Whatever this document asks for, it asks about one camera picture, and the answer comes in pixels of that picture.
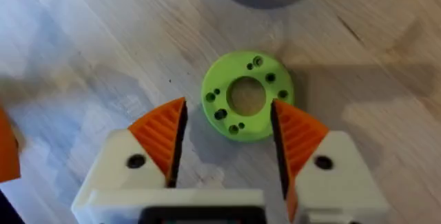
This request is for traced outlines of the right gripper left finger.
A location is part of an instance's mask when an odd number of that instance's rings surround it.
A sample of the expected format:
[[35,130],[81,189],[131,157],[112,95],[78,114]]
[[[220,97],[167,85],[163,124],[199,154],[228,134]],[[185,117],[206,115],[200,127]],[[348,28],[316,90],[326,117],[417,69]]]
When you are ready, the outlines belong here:
[[187,125],[185,98],[150,110],[128,128],[110,132],[71,210],[77,214],[98,193],[175,187]]

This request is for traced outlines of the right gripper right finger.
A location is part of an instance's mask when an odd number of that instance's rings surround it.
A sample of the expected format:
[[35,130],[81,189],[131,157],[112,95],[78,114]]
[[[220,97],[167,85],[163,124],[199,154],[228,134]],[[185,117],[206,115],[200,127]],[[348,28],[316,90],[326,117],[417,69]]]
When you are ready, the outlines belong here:
[[290,223],[386,223],[389,204],[350,135],[281,100],[270,114]]

